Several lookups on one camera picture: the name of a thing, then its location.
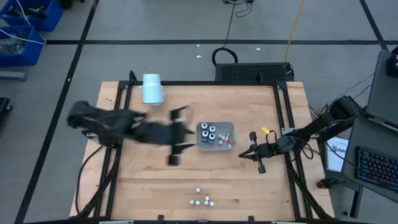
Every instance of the blue bin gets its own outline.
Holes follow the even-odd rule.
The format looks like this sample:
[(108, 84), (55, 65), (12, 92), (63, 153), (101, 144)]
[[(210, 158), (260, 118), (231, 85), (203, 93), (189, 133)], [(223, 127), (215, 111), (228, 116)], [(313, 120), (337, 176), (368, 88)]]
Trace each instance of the blue bin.
[[(19, 0), (19, 2), (24, 8), (24, 12), (26, 12), (25, 6), (29, 5), (29, 2), (47, 6), (45, 19), (27, 18), (30, 24), (35, 27), (36, 31), (53, 31), (63, 13), (63, 9), (57, 0)], [(4, 19), (10, 26), (28, 25), (23, 17), (11, 17), (7, 15), (11, 6), (19, 7), (16, 0), (8, 0), (0, 11), (0, 18)]]
[[(32, 26), (0, 27), (4, 32), (22, 37), (21, 33), (29, 34), (29, 40), (43, 42), (41, 36)], [(0, 39), (12, 38), (0, 32)], [(0, 55), (0, 67), (14, 67), (23, 65), (35, 65), (42, 51), (42, 44), (26, 42), (24, 50), (19, 54)]]

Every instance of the cable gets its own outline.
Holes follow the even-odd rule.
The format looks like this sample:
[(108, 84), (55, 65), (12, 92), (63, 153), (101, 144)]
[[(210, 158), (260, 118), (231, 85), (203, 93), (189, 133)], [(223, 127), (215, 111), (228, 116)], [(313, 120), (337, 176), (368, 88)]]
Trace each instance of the cable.
[[(253, 10), (253, 5), (251, 3), (249, 3), (250, 4), (250, 10), (249, 10), (248, 1), (244, 0), (244, 2), (246, 3), (246, 9), (240, 10), (240, 11), (235, 13), (235, 16), (238, 17), (238, 18), (242, 18), (242, 17), (245, 17), (245, 16), (249, 15), (249, 13)], [(240, 12), (246, 12), (247, 10), (249, 10), (249, 12), (247, 12), (246, 14), (243, 14), (242, 16), (238, 15)]]
[(359, 93), (358, 95), (356, 95), (353, 99), (355, 100), (355, 98), (359, 97), (360, 94), (362, 94), (363, 92), (365, 92), (370, 86), (372, 86), (372, 84), (368, 85), (364, 90), (362, 90), (361, 93)]
[(361, 80), (361, 81), (357, 82), (355, 85), (349, 87), (344, 93), (338, 95), (334, 100), (336, 100), (337, 98), (343, 96), (343, 95), (346, 94), (350, 89), (356, 87), (356, 86), (359, 85), (360, 83), (365, 82), (365, 81), (368, 80), (368, 78), (370, 78), (372, 75), (374, 75), (374, 73), (372, 73), (370, 76), (368, 76), (368, 77), (365, 78), (364, 80)]
[[(24, 9), (22, 8), (22, 6), (21, 6), (19, 0), (16, 0), (16, 1), (17, 1), (18, 5), (19, 5), (19, 7), (20, 7), (20, 9), (21, 9), (22, 15), (24, 16), (26, 22), (27, 22), (29, 25), (31, 25), (30, 22), (29, 22), (29, 21), (27, 20), (27, 18), (26, 18)], [(42, 44), (42, 45), (46, 44), (46, 42), (47, 42), (47, 41), (44, 39), (44, 37), (42, 37), (40, 34), (38, 34), (38, 35), (44, 40), (44, 42), (42, 42), (42, 43), (41, 43), (41, 42), (38, 42), (38, 41), (35, 41), (35, 40), (28, 40), (28, 39), (16, 37), (16, 36), (14, 36), (14, 35), (11, 35), (11, 34), (7, 33), (6, 31), (4, 31), (4, 30), (2, 30), (2, 29), (0, 29), (0, 31), (1, 31), (3, 34), (6, 34), (6, 35), (9, 36), (9, 37), (12, 37), (12, 38), (15, 38), (15, 39), (18, 39), (18, 40), (23, 40), (23, 41), (26, 41), (26, 42), (32, 42), (32, 43)]]
[(76, 196), (75, 196), (75, 208), (76, 208), (76, 212), (77, 214), (80, 213), (79, 211), (79, 205), (78, 205), (78, 198), (79, 198), (79, 188), (80, 188), (80, 177), (81, 177), (81, 173), (83, 172), (83, 168), (85, 167), (86, 163), (95, 155), (97, 154), (97, 152), (100, 151), (100, 149), (103, 146), (100, 146), (99, 148), (97, 148), (97, 150), (95, 150), (90, 156), (87, 157), (87, 159), (84, 161), (83, 165), (81, 165), (78, 177), (77, 177), (77, 186), (76, 186)]
[(235, 5), (236, 5), (236, 1), (234, 1), (233, 7), (232, 7), (231, 19), (229, 20), (228, 31), (227, 31), (227, 33), (226, 33), (225, 43), (224, 43), (224, 46), (222, 46), (222, 49), (226, 46), (226, 43), (227, 43), (227, 41), (228, 41), (229, 30), (230, 30), (230, 28), (231, 28), (232, 18), (234, 17)]
[(303, 1), (301, 2), (300, 10), (298, 11), (297, 18), (296, 18), (296, 20), (294, 21), (294, 25), (293, 25), (293, 29), (292, 29), (292, 31), (291, 31), (291, 33), (290, 33), (289, 41), (287, 42), (287, 48), (286, 48), (286, 54), (285, 54), (285, 62), (287, 61), (287, 56), (288, 56), (288, 54), (289, 54), (290, 42), (291, 42), (292, 39), (293, 39), (293, 34), (294, 34), (294, 31), (296, 30), (296, 27), (297, 27), (297, 22), (299, 21), (299, 18), (300, 18), (300, 16), (301, 16), (301, 13), (303, 12), (304, 4), (305, 4), (305, 0), (303, 0)]
[[(236, 1), (238, 1), (238, 0), (221, 0), (223, 3), (225, 3), (225, 4), (234, 4)], [(237, 3), (237, 4), (235, 4), (235, 5), (240, 5), (240, 4), (243, 4), (244, 2), (245, 2), (246, 0), (243, 0), (241, 3)]]
[(312, 147), (309, 145), (309, 143), (308, 143), (307, 141), (304, 141), (303, 139), (300, 139), (300, 138), (294, 138), (294, 139), (295, 139), (295, 140), (301, 141), (302, 143), (304, 143), (304, 146), (307, 145), (307, 146), (309, 147), (310, 152), (311, 152), (311, 157), (308, 156), (307, 153), (305, 153), (305, 151), (303, 150), (304, 146), (302, 146), (302, 145), (300, 146), (300, 149), (298, 149), (298, 153), (303, 152), (303, 153), (304, 153), (304, 156), (305, 156), (307, 159), (313, 159), (313, 152), (314, 152), (314, 150), (313, 150)]
[(234, 1), (234, 3), (233, 3), (232, 13), (231, 13), (231, 19), (229, 20), (229, 26), (228, 26), (228, 31), (227, 31), (227, 33), (226, 33), (226, 38), (225, 38), (224, 46), (222, 46), (222, 47), (220, 47), (220, 48), (214, 50), (213, 55), (211, 56), (211, 61), (213, 62), (213, 65), (214, 65), (214, 66), (217, 66), (217, 63), (216, 63), (216, 54), (217, 54), (220, 50), (223, 50), (223, 51), (228, 52), (230, 55), (232, 55), (232, 57), (234, 57), (235, 63), (238, 62), (238, 56), (236, 55), (236, 53), (233, 52), (233, 51), (230, 50), (230, 49), (225, 48), (226, 43), (228, 42), (229, 30), (230, 30), (230, 28), (231, 28), (232, 18), (233, 18), (233, 16), (234, 16), (235, 5), (236, 5), (236, 1)]
[(344, 93), (338, 95), (335, 99), (331, 100), (331, 101), (330, 101), (329, 103), (327, 103), (327, 104), (333, 103), (333, 102), (334, 102), (335, 100), (337, 100), (339, 97), (343, 96), (343, 95), (346, 94), (349, 90), (351, 90), (351, 89), (353, 89), (354, 87), (358, 86), (360, 83), (365, 82), (366, 80), (368, 80), (368, 79), (369, 79), (370, 77), (372, 77), (373, 75), (374, 75), (374, 73), (370, 74), (370, 76), (366, 77), (364, 80), (361, 80), (361, 81), (357, 82), (355, 85), (349, 87)]

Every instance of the black cable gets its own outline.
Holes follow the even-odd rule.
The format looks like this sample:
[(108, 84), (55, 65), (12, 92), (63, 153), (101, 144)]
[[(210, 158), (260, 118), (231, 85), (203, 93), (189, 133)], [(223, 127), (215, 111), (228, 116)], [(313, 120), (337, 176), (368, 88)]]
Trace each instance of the black cable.
[(227, 31), (227, 33), (226, 33), (225, 43), (224, 43), (224, 46), (222, 46), (222, 49), (225, 47), (225, 45), (226, 45), (226, 43), (227, 43), (227, 41), (228, 41), (229, 30), (230, 30), (230, 28), (231, 28), (232, 18), (234, 17), (235, 5), (236, 5), (236, 1), (234, 1), (234, 3), (233, 3), (231, 18), (229, 19), (228, 31)]
[(229, 26), (228, 26), (228, 31), (227, 31), (227, 33), (226, 33), (226, 38), (225, 38), (224, 46), (222, 46), (222, 47), (220, 47), (220, 48), (214, 50), (213, 55), (211, 56), (211, 61), (213, 62), (213, 65), (214, 65), (214, 66), (217, 66), (217, 63), (216, 63), (216, 54), (217, 54), (220, 50), (223, 50), (223, 51), (228, 52), (230, 55), (232, 55), (232, 57), (234, 57), (235, 63), (238, 62), (238, 56), (236, 55), (236, 53), (233, 52), (233, 51), (230, 50), (230, 49), (225, 48), (226, 43), (228, 42), (228, 36), (229, 36), (229, 30), (231, 29), (232, 18), (234, 17), (235, 5), (236, 5), (236, 1), (234, 1), (234, 3), (233, 3), (232, 13), (231, 13), (231, 19), (229, 20)]
[(370, 76), (368, 76), (368, 77), (365, 78), (364, 80), (361, 80), (361, 81), (357, 82), (355, 85), (349, 87), (344, 93), (338, 95), (338, 96), (337, 96), (334, 100), (332, 100), (332, 101), (335, 101), (337, 98), (343, 96), (343, 95), (346, 94), (350, 89), (356, 87), (356, 86), (359, 85), (360, 83), (365, 82), (365, 81), (368, 80), (368, 78), (370, 78), (372, 75), (374, 75), (374, 73), (372, 73)]
[[(237, 2), (238, 0), (221, 0), (224, 4), (234, 4), (235, 2)], [(243, 0), (242, 2), (240, 2), (240, 3), (237, 3), (237, 4), (235, 4), (235, 5), (240, 5), (240, 4), (243, 4), (244, 2), (245, 2), (246, 0)]]
[(76, 208), (76, 212), (77, 214), (80, 213), (79, 211), (79, 205), (78, 205), (78, 198), (79, 198), (79, 188), (80, 188), (80, 177), (81, 177), (81, 173), (83, 172), (83, 168), (85, 167), (86, 163), (95, 155), (97, 154), (97, 152), (100, 151), (100, 149), (103, 146), (100, 146), (99, 148), (97, 148), (97, 150), (95, 150), (90, 156), (87, 157), (87, 159), (84, 161), (83, 165), (81, 165), (80, 171), (79, 171), (79, 175), (77, 177), (77, 186), (76, 186), (76, 196), (75, 196), (75, 208)]
[[(344, 94), (346, 94), (346, 93), (347, 93), (349, 90), (351, 90), (352, 88), (354, 88), (354, 87), (358, 86), (360, 83), (365, 82), (366, 80), (368, 80), (370, 77), (372, 77), (372, 75), (374, 75), (374, 73), (370, 74), (370, 76), (366, 77), (364, 80), (361, 80), (361, 81), (357, 82), (355, 85), (349, 87), (344, 93), (338, 95), (335, 99), (331, 100), (331, 101), (330, 101), (329, 103), (327, 103), (326, 105), (328, 105), (328, 104), (330, 104), (330, 103), (333, 103), (335, 100), (337, 100), (339, 97), (341, 97), (341, 96), (343, 96)], [(322, 112), (321, 112), (322, 109), (319, 109), (319, 110), (317, 111), (317, 113), (318, 113), (318, 114), (321, 114), (321, 113), (322, 113)]]
[(361, 93), (359, 93), (358, 95), (356, 95), (353, 99), (355, 100), (355, 98), (359, 97), (360, 94), (362, 94), (363, 92), (365, 92), (370, 86), (372, 86), (372, 84), (368, 85), (364, 90), (362, 90)]
[[(270, 134), (270, 133), (274, 133), (274, 134), (275, 134), (275, 143), (276, 143), (276, 140), (277, 140), (277, 138), (276, 138), (276, 131), (270, 130), (270, 131), (269, 131), (269, 134)], [(269, 135), (269, 134), (266, 135), (267, 144), (269, 144), (269, 141), (268, 141), (268, 135)]]
[[(249, 13), (253, 10), (253, 5), (251, 3), (249, 3), (250, 4), (250, 10), (249, 10), (248, 1), (245, 0), (244, 2), (246, 3), (246, 9), (240, 10), (240, 11), (235, 13), (235, 16), (238, 17), (238, 18), (242, 18), (242, 17), (245, 17), (245, 16), (249, 15)], [(240, 12), (246, 12), (247, 10), (249, 10), (249, 12), (247, 12), (246, 14), (243, 14), (242, 16), (238, 15)]]
[[(301, 146), (300, 146), (300, 149), (298, 149), (298, 153), (303, 152), (303, 153), (304, 153), (304, 156), (305, 156), (307, 159), (313, 159), (313, 152), (314, 152), (315, 150), (312, 149), (312, 147), (309, 145), (309, 143), (308, 143), (307, 141), (303, 140), (303, 139), (300, 139), (300, 138), (295, 138), (295, 140), (299, 140), (299, 141), (301, 141), (302, 143), (304, 143), (304, 146), (301, 145)], [(311, 156), (308, 156), (307, 153), (305, 153), (305, 151), (303, 150), (303, 148), (304, 148), (306, 145), (309, 147), (309, 150), (310, 150), (310, 152), (311, 152)]]

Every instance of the wooden tabletop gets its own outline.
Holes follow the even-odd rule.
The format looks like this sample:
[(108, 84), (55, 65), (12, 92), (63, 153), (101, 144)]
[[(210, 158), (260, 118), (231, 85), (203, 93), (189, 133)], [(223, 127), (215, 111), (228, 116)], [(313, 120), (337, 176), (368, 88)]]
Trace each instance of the wooden tabletop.
[[(117, 82), (102, 83), (97, 106), (106, 110), (114, 107)], [(180, 155), (180, 165), (167, 165), (169, 146), (139, 144), (125, 140), (119, 167), (112, 219), (156, 220), (294, 220), (289, 181), (283, 156), (264, 159), (266, 174), (259, 174), (257, 163), (241, 159), (238, 154), (250, 146), (249, 133), (257, 132), (258, 142), (265, 141), (261, 128), (275, 130), (280, 137), (280, 127), (271, 86), (164, 86), (165, 102), (159, 107), (142, 104), (138, 86), (132, 89), (130, 109), (147, 111), (151, 120), (168, 123), (169, 110), (190, 105), (193, 118), (189, 125), (195, 130), (204, 121), (230, 121), (236, 131), (236, 146), (229, 152), (202, 152), (193, 146)], [(311, 122), (303, 84), (288, 83), (290, 103), (296, 127)], [(285, 125), (288, 126), (284, 102), (280, 92)], [(196, 142), (192, 135), (188, 142)], [(310, 141), (318, 150), (315, 141)], [(85, 159), (98, 148), (88, 141)], [(99, 152), (86, 165), (81, 176), (80, 208), (90, 200), (98, 188), (105, 150)], [(315, 185), (324, 178), (319, 155), (303, 158), (303, 167), (309, 191), (325, 211), (334, 216), (329, 191)], [(205, 196), (215, 203), (204, 206)], [(305, 216), (301, 194), (298, 194), (300, 211)], [(101, 214), (104, 214), (108, 191), (104, 193)], [(200, 206), (190, 205), (199, 200)], [(75, 215), (72, 205), (71, 215)]]

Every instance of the yellow object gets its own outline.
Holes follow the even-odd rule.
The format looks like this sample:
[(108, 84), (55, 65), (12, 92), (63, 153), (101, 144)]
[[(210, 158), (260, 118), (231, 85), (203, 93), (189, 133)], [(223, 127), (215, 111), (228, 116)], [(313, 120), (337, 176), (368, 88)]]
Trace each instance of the yellow object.
[(303, 12), (304, 4), (305, 4), (305, 0), (303, 0), (303, 1), (301, 2), (300, 10), (299, 10), (299, 12), (298, 12), (296, 21), (294, 21), (294, 25), (293, 25), (292, 32), (290, 33), (289, 41), (287, 42), (287, 48), (286, 48), (286, 54), (285, 54), (285, 62), (287, 61), (287, 55), (289, 54), (290, 42), (291, 42), (292, 39), (293, 39), (293, 34), (294, 34), (294, 31), (296, 30), (296, 27), (297, 27), (297, 22), (299, 21), (299, 18), (300, 18), (300, 16), (301, 16), (301, 13)]
[(262, 127), (261, 129), (262, 129), (265, 133), (269, 134), (269, 131), (268, 131), (268, 129), (267, 129), (266, 127)]

